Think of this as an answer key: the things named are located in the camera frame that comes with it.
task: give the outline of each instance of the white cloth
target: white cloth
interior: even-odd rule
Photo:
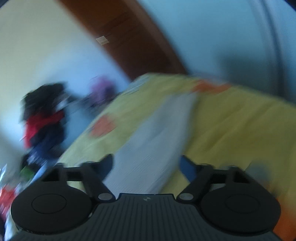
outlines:
[[[168,96],[114,155],[104,184],[120,193],[157,194],[178,167],[195,93]]]

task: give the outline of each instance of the bed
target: bed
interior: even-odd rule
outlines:
[[[246,169],[263,163],[271,173],[269,191],[277,193],[296,214],[296,108],[279,98],[241,86],[213,88],[204,80],[184,75],[146,74],[139,89],[119,95],[60,158],[65,166],[99,161],[115,153],[167,95],[199,92],[191,116],[191,136],[184,154],[193,162],[215,167],[235,165]],[[93,124],[108,114],[116,124],[110,133],[92,137]],[[162,193],[177,195],[188,185],[179,170]]]

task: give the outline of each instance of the orange object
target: orange object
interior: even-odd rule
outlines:
[[[274,227],[274,233],[283,241],[294,241],[296,239],[296,218],[283,205],[281,205],[281,216]]]
[[[91,135],[94,137],[100,137],[108,134],[115,129],[114,122],[109,118],[108,115],[103,115],[97,122],[93,125],[91,130]]]
[[[230,84],[215,85],[206,80],[199,80],[197,85],[192,88],[193,92],[212,92],[212,93],[221,93],[225,90],[228,90],[231,87]]]

